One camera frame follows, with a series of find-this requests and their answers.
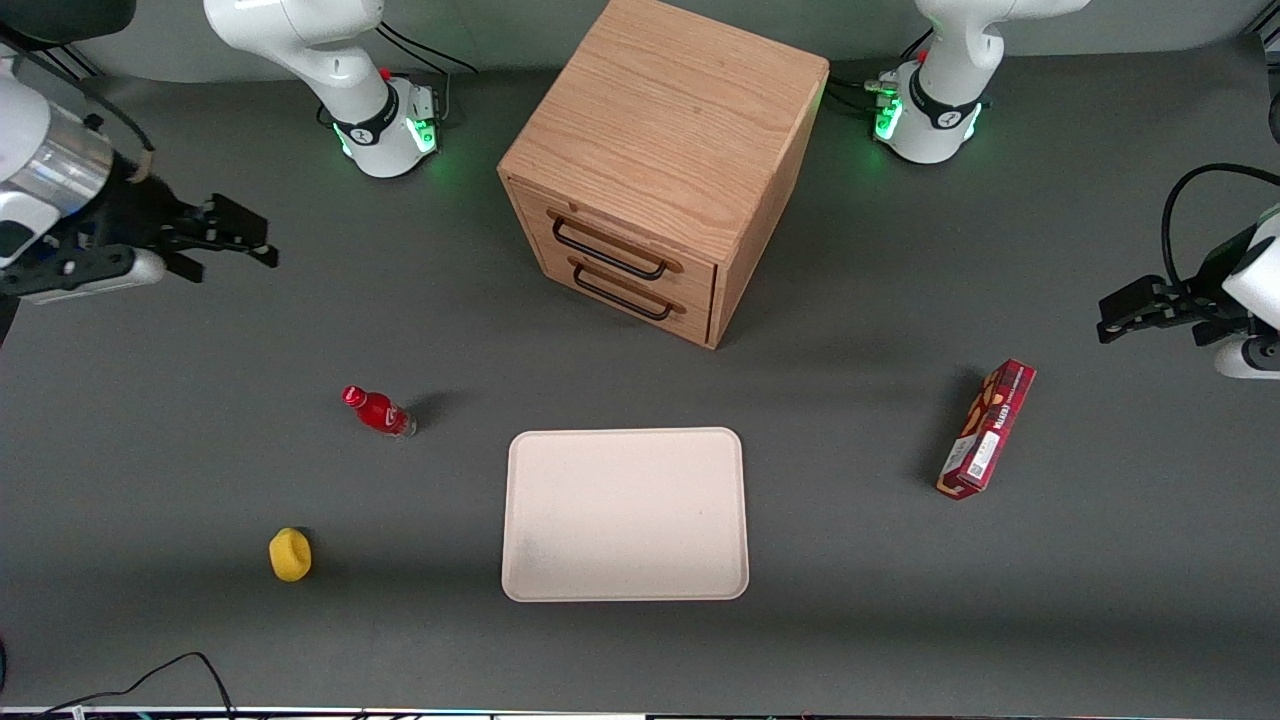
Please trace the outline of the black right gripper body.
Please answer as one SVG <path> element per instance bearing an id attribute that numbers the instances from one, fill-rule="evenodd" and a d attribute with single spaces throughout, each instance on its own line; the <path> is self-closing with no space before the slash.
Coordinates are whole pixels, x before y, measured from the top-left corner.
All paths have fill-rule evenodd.
<path id="1" fill-rule="evenodd" d="M 59 275 L 125 275 L 143 251 L 191 249 L 204 240 L 204 204 L 179 200 L 160 179 L 111 181 L 76 214 L 59 220 L 44 237 L 55 247 L 40 258 Z M 160 259 L 160 273 L 165 274 Z"/>

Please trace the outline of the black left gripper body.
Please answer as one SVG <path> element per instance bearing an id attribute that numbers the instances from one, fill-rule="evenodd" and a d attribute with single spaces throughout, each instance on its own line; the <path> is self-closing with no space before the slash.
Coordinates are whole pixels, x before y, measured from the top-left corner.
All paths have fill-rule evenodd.
<path id="1" fill-rule="evenodd" d="M 1165 281 L 1162 292 L 1167 306 L 1160 316 L 1160 328 L 1188 325 L 1197 347 L 1252 337 L 1252 315 L 1225 292 L 1220 283 L 1224 278 L 1221 273 L 1211 272 L 1207 283 L 1201 274 Z"/>

